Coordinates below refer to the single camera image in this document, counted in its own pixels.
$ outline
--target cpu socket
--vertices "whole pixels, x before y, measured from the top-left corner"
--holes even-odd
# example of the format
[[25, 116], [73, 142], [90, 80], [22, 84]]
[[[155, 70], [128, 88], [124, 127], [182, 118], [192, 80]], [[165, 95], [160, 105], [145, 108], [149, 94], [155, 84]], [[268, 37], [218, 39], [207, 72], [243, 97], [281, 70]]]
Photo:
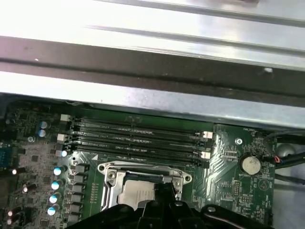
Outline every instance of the cpu socket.
[[154, 185], [172, 182], [175, 197], [181, 200], [183, 185], [192, 181], [192, 176], [177, 168], [154, 166], [124, 161], [112, 161], [98, 165], [105, 175], [101, 209], [117, 204], [127, 204], [135, 210], [154, 200]]

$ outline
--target black cable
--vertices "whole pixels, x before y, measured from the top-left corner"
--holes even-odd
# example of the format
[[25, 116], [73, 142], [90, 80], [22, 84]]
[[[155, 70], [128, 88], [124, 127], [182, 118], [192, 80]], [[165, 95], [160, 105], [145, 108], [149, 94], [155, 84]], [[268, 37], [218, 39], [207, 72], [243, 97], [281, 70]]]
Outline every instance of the black cable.
[[281, 160], [283, 160], [284, 163], [299, 161], [299, 160], [303, 160], [303, 159], [305, 159], [305, 152], [287, 155], [287, 156], [284, 156], [281, 158]]
[[293, 183], [293, 184], [297, 184], [297, 185], [304, 185], [305, 186], [305, 180], [300, 179], [300, 178], [296, 178], [296, 177], [286, 177], [286, 176], [282, 176], [282, 175], [279, 175], [279, 174], [275, 174], [275, 179], [285, 181], [285, 182], [289, 182], [289, 183]]
[[284, 162], [283, 164], [276, 164], [275, 169], [297, 166], [297, 165], [300, 165], [303, 163], [305, 163], [305, 160], [297, 160], [297, 161], [292, 161], [292, 162], [288, 162], [288, 163]]
[[274, 151], [272, 148], [269, 146], [268, 140], [273, 137], [281, 136], [281, 135], [299, 135], [299, 134], [305, 134], [305, 130], [284, 130], [284, 131], [279, 131], [279, 132], [274, 132], [269, 135], [267, 135], [263, 139], [263, 144], [266, 147], [267, 151], [270, 153], [271, 156], [275, 156]]

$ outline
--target capacitor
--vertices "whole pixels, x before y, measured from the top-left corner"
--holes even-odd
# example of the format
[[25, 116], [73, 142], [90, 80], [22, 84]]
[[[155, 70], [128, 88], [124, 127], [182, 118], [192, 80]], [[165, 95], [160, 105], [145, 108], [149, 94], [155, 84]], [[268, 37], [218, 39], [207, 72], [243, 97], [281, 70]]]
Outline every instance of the capacitor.
[[50, 203], [55, 204], [60, 199], [61, 199], [61, 193], [56, 192], [52, 196], [50, 196], [49, 201]]
[[41, 128], [41, 129], [47, 129], [47, 128], [50, 128], [50, 126], [51, 125], [49, 125], [47, 122], [45, 122], [45, 121], [41, 121], [40, 123], [39, 123], [39, 127]]
[[261, 162], [254, 156], [245, 156], [240, 161], [241, 169], [249, 175], [255, 175], [261, 170]]
[[39, 131], [38, 131], [38, 136], [39, 136], [39, 137], [46, 137], [46, 136], [48, 136], [48, 135], [49, 135], [49, 132], [46, 131], [46, 130], [39, 130]]
[[37, 188], [36, 184], [24, 185], [22, 191], [24, 193], [28, 193], [34, 191]]
[[11, 218], [8, 219], [7, 224], [12, 225], [14, 222], [20, 221], [22, 215], [20, 213], [12, 215]]
[[54, 172], [54, 175], [59, 176], [60, 174], [64, 173], [65, 171], [67, 171], [66, 166], [59, 166], [59, 167], [55, 167], [53, 172]]
[[55, 213], [59, 211], [59, 209], [60, 209], [59, 205], [54, 204], [48, 209], [47, 213], [49, 216], [54, 216]]
[[34, 137], [31, 137], [31, 136], [28, 137], [28, 142], [31, 142], [31, 143], [32, 143], [32, 142], [35, 142], [35, 140], [36, 140], [36, 139], [35, 139]]
[[19, 175], [21, 173], [25, 173], [27, 170], [24, 168], [24, 167], [21, 167], [21, 168], [15, 168], [11, 171], [11, 173], [13, 175]]
[[63, 186], [63, 184], [64, 184], [64, 180], [58, 179], [58, 180], [54, 181], [54, 182], [51, 184], [51, 188], [52, 188], [53, 190], [57, 190], [57, 189], [59, 189], [61, 186]]
[[68, 152], [66, 150], [62, 150], [61, 156], [66, 157], [68, 155]]
[[21, 212], [21, 211], [22, 211], [22, 207], [21, 207], [21, 206], [15, 207], [15, 208], [13, 208], [12, 210], [9, 210], [9, 211], [8, 211], [8, 216], [9, 216], [9, 217], [12, 217], [13, 215], [18, 214], [18, 213]]

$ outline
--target motherboard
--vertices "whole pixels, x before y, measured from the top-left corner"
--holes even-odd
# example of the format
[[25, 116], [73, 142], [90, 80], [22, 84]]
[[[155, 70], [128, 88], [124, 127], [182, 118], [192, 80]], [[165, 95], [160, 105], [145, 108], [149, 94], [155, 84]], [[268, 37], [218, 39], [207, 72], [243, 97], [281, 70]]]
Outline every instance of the motherboard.
[[137, 209], [168, 182], [192, 208], [272, 224], [263, 130], [33, 101], [0, 121], [0, 228], [63, 229], [117, 204]]

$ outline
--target black ram slot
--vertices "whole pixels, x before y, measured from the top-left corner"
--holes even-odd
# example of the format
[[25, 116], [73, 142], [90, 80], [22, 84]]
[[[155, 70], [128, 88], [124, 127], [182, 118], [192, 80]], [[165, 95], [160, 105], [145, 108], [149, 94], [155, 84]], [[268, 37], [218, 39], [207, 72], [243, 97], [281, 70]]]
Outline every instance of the black ram slot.
[[168, 162], [179, 162], [179, 163], [188, 163], [188, 164], [194, 164], [197, 166], [200, 166], [202, 162], [200, 160], [194, 160], [194, 159], [188, 159], [188, 158], [179, 158], [179, 157], [171, 157], [171, 156], [161, 156], [161, 155], [154, 155], [154, 154], [147, 154], [143, 155], [141, 153], [128, 153], [124, 151], [113, 151], [108, 149], [99, 149], [95, 147], [88, 147], [88, 146], [74, 146], [72, 148], [73, 151], [83, 151], [88, 153], [97, 153], [97, 154], [103, 154], [107, 153], [108, 155], [113, 156], [126, 156], [129, 158], [141, 158], [141, 159], [154, 159], [159, 161], [168, 161]]
[[172, 139], [175, 141], [184, 142], [196, 142], [203, 141], [203, 138], [196, 136], [195, 132], [175, 132], [175, 131], [165, 131], [165, 130], [155, 130], [148, 128], [131, 127], [131, 125], [115, 125], [99, 122], [74, 122], [72, 125], [82, 127], [87, 131], [96, 132], [108, 132], [108, 133], [122, 133], [134, 136], [145, 136], [160, 139]]
[[71, 142], [72, 146], [88, 146], [94, 148], [102, 148], [103, 150], [111, 150], [116, 152], [126, 151], [128, 153], [137, 153], [141, 155], [161, 155], [161, 156], [171, 156], [171, 157], [181, 157], [181, 158], [190, 158], [190, 159], [198, 159], [198, 154], [189, 154], [183, 153], [179, 151], [168, 151], [168, 150], [160, 150], [153, 148], [143, 148], [143, 147], [134, 147], [120, 144], [109, 144], [102, 142], [92, 142], [92, 141], [81, 141], [76, 140]]
[[84, 140], [84, 141], [94, 141], [101, 143], [124, 144], [129, 146], [152, 147], [157, 149], [183, 151], [186, 153], [193, 153], [198, 149], [198, 147], [189, 143], [156, 140], [150, 138], [139, 138], [132, 136], [128, 137], [128, 136], [112, 135], [112, 134], [99, 134], [99, 137], [77, 136], [77, 137], [73, 137], [72, 140]]

